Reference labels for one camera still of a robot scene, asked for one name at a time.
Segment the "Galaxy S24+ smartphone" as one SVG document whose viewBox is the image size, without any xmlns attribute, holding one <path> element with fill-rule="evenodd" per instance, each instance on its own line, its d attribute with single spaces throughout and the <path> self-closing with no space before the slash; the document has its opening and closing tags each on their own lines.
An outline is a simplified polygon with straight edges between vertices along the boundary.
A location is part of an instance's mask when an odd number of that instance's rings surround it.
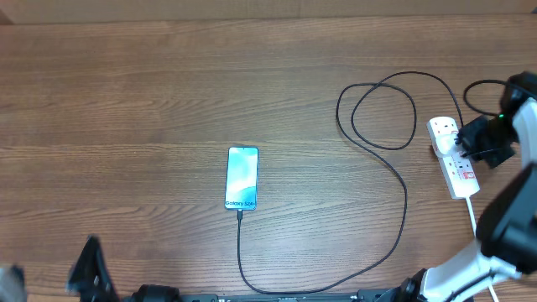
<svg viewBox="0 0 537 302">
<path fill-rule="evenodd" d="M 230 147 L 224 206 L 234 211 L 254 211 L 258 196 L 257 147 Z"/>
</svg>

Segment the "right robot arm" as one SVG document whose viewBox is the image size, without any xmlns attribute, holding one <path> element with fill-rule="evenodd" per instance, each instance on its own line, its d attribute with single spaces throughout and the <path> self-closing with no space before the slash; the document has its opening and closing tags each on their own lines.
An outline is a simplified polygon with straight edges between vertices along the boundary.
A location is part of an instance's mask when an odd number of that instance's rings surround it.
<svg viewBox="0 0 537 302">
<path fill-rule="evenodd" d="M 489 286 L 536 270 L 536 75 L 523 71 L 502 81 L 497 113 L 448 132 L 438 120 L 428 129 L 439 159 L 449 159 L 444 175 L 465 179 L 470 170 L 458 159 L 484 161 L 494 169 L 519 145 L 521 170 L 481 214 L 475 237 L 447 262 L 423 269 L 381 301 L 471 301 Z"/>
</svg>

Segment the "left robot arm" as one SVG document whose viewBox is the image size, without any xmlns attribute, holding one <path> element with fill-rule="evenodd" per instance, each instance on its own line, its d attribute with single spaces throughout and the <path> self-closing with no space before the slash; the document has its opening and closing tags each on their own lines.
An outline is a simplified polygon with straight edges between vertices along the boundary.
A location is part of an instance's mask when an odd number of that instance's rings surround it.
<svg viewBox="0 0 537 302">
<path fill-rule="evenodd" d="M 98 237 L 89 236 L 81 255 L 72 267 L 66 289 L 77 292 L 81 302 L 176 302 L 180 301 L 177 288 L 161 285 L 142 285 L 131 296 L 121 298 L 108 273 Z"/>
</svg>

